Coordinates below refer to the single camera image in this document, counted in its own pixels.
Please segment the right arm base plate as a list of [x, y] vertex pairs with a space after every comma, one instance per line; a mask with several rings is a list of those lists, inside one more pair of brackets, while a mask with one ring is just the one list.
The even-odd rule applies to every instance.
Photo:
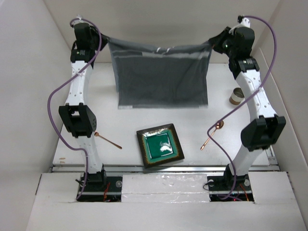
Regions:
[[228, 194], [230, 191], [245, 190], [251, 193], [251, 184], [248, 175], [225, 177], [225, 176], [207, 176], [205, 187], [213, 193]]

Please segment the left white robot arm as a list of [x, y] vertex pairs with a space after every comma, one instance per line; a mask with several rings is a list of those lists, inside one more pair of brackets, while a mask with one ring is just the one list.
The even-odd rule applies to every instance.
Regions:
[[107, 186], [107, 176], [94, 140], [97, 120], [88, 106], [88, 89], [97, 52], [106, 42], [86, 22], [75, 23], [73, 29], [76, 36], [70, 56], [73, 80], [65, 104], [59, 107], [59, 115], [83, 153], [86, 170], [82, 181], [87, 187], [102, 191]]

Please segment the green square ceramic plate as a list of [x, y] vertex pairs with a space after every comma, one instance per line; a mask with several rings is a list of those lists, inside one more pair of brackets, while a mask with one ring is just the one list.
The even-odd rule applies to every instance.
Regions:
[[136, 132], [145, 169], [183, 160], [184, 153], [174, 124]]

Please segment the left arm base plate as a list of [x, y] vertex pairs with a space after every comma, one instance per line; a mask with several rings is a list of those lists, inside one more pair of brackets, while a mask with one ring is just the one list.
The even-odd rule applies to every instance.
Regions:
[[122, 181], [121, 176], [107, 177], [107, 180], [103, 181], [102, 179], [91, 179], [88, 175], [84, 193], [102, 193], [107, 189], [108, 183], [110, 184], [108, 193], [119, 193], [122, 190]]

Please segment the copper spoon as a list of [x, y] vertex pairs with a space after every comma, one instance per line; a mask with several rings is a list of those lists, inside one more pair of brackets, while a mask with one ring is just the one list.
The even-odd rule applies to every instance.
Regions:
[[211, 133], [211, 135], [209, 136], [209, 138], [204, 142], [204, 144], [201, 146], [200, 150], [203, 150], [205, 148], [205, 146], [208, 144], [208, 142], [210, 141], [210, 139], [212, 138], [212, 136], [215, 134], [215, 132], [219, 129], [221, 129], [224, 126], [224, 121], [221, 120], [219, 121], [216, 125], [215, 125], [215, 129], [213, 130], [213, 132]]

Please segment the copper fork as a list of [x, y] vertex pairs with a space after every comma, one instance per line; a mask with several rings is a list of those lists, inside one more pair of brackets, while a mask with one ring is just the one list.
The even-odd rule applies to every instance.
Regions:
[[107, 141], [108, 143], [112, 144], [112, 145], [115, 146], [116, 148], [122, 150], [122, 147], [121, 147], [120, 145], [118, 145], [118, 144], [116, 144], [116, 143], [110, 141], [109, 139], [103, 137], [102, 135], [99, 134], [99, 132], [95, 131], [95, 132], [94, 132], [94, 136], [95, 136], [95, 137], [99, 137], [99, 138], [101, 138], [101, 139]]

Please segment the white and brown metal cup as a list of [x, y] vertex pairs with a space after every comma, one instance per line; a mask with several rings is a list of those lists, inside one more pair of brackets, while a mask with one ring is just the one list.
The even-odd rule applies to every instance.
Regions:
[[229, 102], [233, 105], [239, 105], [244, 100], [244, 94], [241, 88], [234, 88], [229, 98]]

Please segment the grey striped cloth placemat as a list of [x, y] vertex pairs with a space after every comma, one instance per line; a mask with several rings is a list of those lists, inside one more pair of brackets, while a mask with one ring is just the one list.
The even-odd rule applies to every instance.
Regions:
[[208, 41], [164, 48], [109, 38], [108, 46], [119, 108], [208, 106]]

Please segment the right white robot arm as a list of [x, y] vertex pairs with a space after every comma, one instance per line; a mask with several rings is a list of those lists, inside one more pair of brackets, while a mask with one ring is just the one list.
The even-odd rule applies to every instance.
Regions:
[[278, 116], [261, 86], [259, 66], [250, 53], [255, 33], [248, 27], [225, 28], [209, 40], [214, 51], [226, 54], [229, 69], [240, 86], [250, 114], [250, 123], [241, 131], [242, 145], [227, 165], [222, 183], [232, 190], [248, 177], [248, 171], [260, 154], [275, 144], [286, 125], [284, 116]]

